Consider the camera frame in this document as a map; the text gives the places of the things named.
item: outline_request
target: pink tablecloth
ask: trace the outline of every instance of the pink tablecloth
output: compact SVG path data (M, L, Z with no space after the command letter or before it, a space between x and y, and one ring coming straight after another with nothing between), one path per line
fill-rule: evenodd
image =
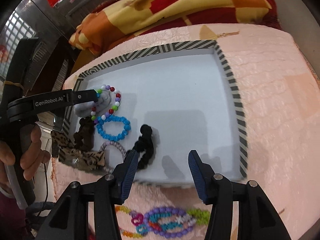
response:
M174 28L136 37L106 52L68 78L90 67L135 50L178 41L207 40L216 34L238 82L248 133L248 179L264 189L286 225L292 240L302 236L320 217L320 91L292 37L259 25L208 24ZM59 197L74 180L98 177L56 164ZM141 212L158 205L205 207L194 189L133 185L125 205ZM120 226L132 231L130 220L119 216ZM236 227L233 226L233 237ZM198 228L184 239L203 239ZM148 239L160 239L148 235Z

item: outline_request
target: blanket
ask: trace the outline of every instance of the blanket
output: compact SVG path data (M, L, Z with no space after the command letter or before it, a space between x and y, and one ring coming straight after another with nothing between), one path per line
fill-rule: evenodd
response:
M88 14L69 42L99 56L138 35L209 23L251 23L280 29L274 0L119 0Z

